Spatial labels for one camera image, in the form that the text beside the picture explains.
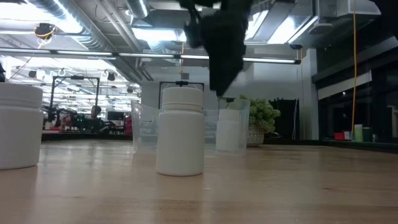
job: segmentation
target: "table surface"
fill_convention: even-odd
[[[0,223],[397,224],[398,155],[263,146],[167,177],[129,141],[48,142],[38,166],[0,171]]]

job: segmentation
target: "green plant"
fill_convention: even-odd
[[[248,100],[244,95],[240,99]],[[265,99],[250,100],[249,124],[264,130],[264,133],[275,131],[275,118],[280,116],[280,111],[275,110]]]

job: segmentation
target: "potted plant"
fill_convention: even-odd
[[[280,111],[275,110],[265,99],[250,100],[248,147],[258,147],[264,142],[264,135],[275,131],[275,118]]]

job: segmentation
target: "white cylindrical container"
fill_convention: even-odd
[[[239,111],[220,110],[217,122],[216,150],[239,150]]]
[[[42,140],[43,90],[0,83],[0,169],[34,166]]]
[[[205,159],[203,92],[188,87],[166,88],[162,102],[157,141],[158,173],[201,174]]]

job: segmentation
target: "wooden table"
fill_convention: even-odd
[[[129,141],[42,145],[0,171],[0,223],[398,223],[398,155],[264,146],[206,157],[195,177],[156,174]]]

